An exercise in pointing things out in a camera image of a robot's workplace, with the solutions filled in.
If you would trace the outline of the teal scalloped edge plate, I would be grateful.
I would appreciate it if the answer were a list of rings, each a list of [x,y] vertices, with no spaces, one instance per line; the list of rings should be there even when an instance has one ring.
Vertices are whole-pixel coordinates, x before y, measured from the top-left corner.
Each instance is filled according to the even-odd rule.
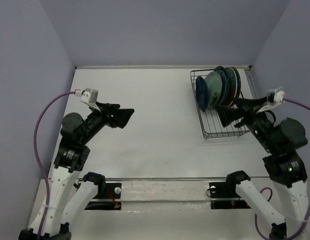
[[[217,68],[215,71],[221,76],[221,79],[222,79],[222,92],[221,92],[218,103],[220,105],[225,105],[227,102],[227,97],[229,93],[229,79],[223,68]]]

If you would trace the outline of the red and teal floral plate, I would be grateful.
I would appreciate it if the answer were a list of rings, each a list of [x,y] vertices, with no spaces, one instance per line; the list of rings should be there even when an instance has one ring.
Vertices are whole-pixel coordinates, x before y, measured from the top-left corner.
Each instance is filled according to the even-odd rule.
[[[226,67],[225,70],[229,77],[229,95],[227,106],[230,107],[237,93],[237,76],[231,67]]]

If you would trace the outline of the dark teal speckled plate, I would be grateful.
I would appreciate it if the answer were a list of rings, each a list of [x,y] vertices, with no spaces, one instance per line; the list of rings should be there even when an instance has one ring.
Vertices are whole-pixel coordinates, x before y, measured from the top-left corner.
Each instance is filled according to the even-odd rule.
[[[237,92],[236,92],[235,98],[239,98],[241,94],[241,77],[240,77],[238,70],[235,67],[232,66],[231,69],[235,72],[235,75],[237,78]]]

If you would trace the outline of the light green round plate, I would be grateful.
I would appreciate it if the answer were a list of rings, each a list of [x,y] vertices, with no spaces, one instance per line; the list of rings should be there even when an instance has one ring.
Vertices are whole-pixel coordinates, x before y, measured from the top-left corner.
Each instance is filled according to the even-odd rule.
[[[208,108],[213,108],[221,96],[222,78],[216,71],[212,71],[205,77],[205,82],[208,88]]]

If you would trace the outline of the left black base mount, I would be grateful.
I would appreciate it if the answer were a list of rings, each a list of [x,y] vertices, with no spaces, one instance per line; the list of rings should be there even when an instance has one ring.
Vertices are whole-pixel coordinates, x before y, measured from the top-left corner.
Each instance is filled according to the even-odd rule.
[[[88,203],[85,210],[96,211],[120,211],[122,183],[106,182],[105,190],[98,191],[98,194]]]

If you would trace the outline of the navy blue leaf-shaped dish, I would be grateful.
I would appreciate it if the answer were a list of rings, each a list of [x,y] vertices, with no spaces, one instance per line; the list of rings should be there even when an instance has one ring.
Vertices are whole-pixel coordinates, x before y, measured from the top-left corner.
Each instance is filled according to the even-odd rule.
[[[206,81],[198,76],[195,81],[196,84],[196,101],[199,109],[205,112],[208,107],[208,86]]]

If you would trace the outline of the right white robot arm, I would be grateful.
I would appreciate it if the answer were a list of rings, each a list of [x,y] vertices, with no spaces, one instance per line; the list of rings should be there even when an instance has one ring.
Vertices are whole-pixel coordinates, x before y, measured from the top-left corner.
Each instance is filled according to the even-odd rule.
[[[308,175],[297,150],[308,144],[304,126],[293,118],[275,125],[267,113],[284,101],[267,98],[234,100],[235,108],[217,105],[216,112],[222,126],[234,121],[237,128],[246,126],[268,156],[263,158],[265,169],[278,194],[282,212],[278,212],[257,190],[251,178],[243,171],[226,177],[225,191],[238,195],[270,226],[270,240],[310,240],[310,197]]]

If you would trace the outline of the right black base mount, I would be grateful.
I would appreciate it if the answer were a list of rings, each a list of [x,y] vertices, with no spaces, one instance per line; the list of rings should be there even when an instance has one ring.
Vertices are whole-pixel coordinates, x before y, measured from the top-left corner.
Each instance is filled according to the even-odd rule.
[[[206,195],[210,198],[210,207],[212,210],[235,210],[250,208],[247,202],[239,197],[234,190],[228,188],[228,184],[225,181],[209,182]]]

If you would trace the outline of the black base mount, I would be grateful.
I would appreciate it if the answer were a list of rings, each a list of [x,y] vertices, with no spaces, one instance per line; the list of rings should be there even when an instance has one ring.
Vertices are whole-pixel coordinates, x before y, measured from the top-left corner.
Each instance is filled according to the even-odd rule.
[[[105,190],[98,191],[98,194],[88,203],[85,210],[96,211],[120,211],[122,183],[106,182]]]
[[[210,198],[210,207],[212,210],[235,210],[250,208],[247,202],[239,197],[234,190],[228,188],[228,184],[225,181],[209,182],[206,195]]]

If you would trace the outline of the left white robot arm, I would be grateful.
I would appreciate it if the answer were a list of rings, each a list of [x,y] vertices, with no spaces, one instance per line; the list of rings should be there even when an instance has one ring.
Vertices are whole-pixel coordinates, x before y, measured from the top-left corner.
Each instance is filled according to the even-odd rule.
[[[89,172],[74,196],[69,196],[89,156],[87,143],[105,126],[123,129],[135,110],[99,102],[90,109],[87,118],[76,112],[64,116],[46,198],[30,227],[20,232],[20,240],[71,239],[75,220],[94,197],[104,195],[105,176]]]

